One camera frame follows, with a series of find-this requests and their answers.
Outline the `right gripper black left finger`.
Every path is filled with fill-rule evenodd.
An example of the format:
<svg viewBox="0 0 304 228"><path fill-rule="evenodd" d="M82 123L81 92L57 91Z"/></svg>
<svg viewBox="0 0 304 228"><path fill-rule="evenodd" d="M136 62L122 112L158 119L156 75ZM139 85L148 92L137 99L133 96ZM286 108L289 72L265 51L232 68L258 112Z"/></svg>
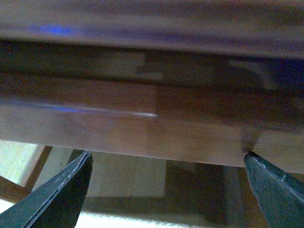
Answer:
<svg viewBox="0 0 304 228"><path fill-rule="evenodd" d="M74 228L87 195L93 158L84 152L0 215L2 228Z"/></svg>

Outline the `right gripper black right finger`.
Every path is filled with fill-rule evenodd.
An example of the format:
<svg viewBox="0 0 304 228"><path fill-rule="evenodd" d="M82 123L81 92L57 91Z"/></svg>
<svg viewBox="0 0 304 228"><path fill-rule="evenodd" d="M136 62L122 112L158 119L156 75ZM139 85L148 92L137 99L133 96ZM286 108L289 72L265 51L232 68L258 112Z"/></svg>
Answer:
<svg viewBox="0 0 304 228"><path fill-rule="evenodd" d="M304 226L304 183L254 152L244 157L251 190L271 228Z"/></svg>

